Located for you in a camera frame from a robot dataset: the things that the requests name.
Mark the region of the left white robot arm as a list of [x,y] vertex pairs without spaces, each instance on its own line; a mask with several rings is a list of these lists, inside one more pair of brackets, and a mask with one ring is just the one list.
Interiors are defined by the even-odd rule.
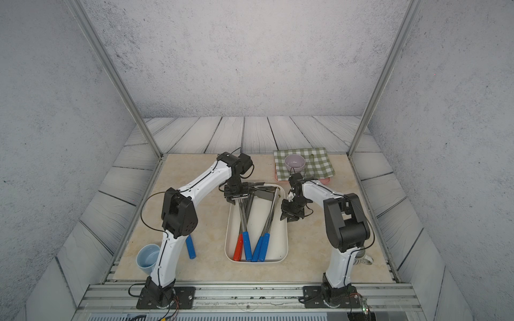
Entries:
[[242,179],[243,174],[253,167],[249,155],[223,152],[199,177],[179,189],[169,188],[163,192],[163,239],[156,265],[141,290],[141,299],[152,299],[159,306],[162,300],[171,300],[180,253],[187,237],[198,226],[196,208],[204,197],[221,186],[224,197],[231,204],[247,198],[249,186]]

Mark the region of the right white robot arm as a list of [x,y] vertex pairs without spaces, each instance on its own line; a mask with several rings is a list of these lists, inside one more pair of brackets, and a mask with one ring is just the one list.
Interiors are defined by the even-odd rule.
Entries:
[[352,270],[357,255],[365,250],[371,235],[360,198],[354,194],[337,193],[317,179],[304,178],[300,173],[289,177],[290,192],[281,204],[281,219],[288,222],[306,217],[310,203],[323,208],[325,231],[333,247],[331,261],[323,274],[321,295],[334,305],[337,299],[348,298],[356,292],[352,286]]

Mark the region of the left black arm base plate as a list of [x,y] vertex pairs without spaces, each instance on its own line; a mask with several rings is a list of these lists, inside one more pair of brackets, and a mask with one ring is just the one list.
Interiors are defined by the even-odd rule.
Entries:
[[136,304],[137,310],[173,309],[191,310],[195,298],[195,287],[159,288],[145,286]]

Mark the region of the white rectangular storage tray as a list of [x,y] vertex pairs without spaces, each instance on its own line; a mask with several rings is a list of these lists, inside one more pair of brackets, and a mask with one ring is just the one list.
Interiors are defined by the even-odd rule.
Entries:
[[[250,237],[250,245],[252,250],[257,245],[258,238],[264,228],[266,218],[269,214],[270,201],[257,198],[254,200],[252,209],[249,215],[248,232]],[[287,231],[287,221],[280,220],[281,210],[280,206],[276,205],[274,210],[274,218],[270,228],[269,247],[266,253],[266,258],[263,263],[278,263],[282,262],[289,253],[289,241]],[[236,248],[238,236],[236,235],[237,229],[240,226],[239,209],[235,205],[231,205],[228,217],[228,226],[225,242],[225,254],[230,261],[233,260],[233,254]]]

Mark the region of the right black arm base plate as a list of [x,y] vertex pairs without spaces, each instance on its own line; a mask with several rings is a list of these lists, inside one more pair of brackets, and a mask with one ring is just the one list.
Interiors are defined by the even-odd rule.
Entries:
[[305,308],[343,308],[359,309],[360,294],[356,287],[349,285],[342,288],[332,288],[329,284],[321,286],[304,286],[303,295],[298,301]]

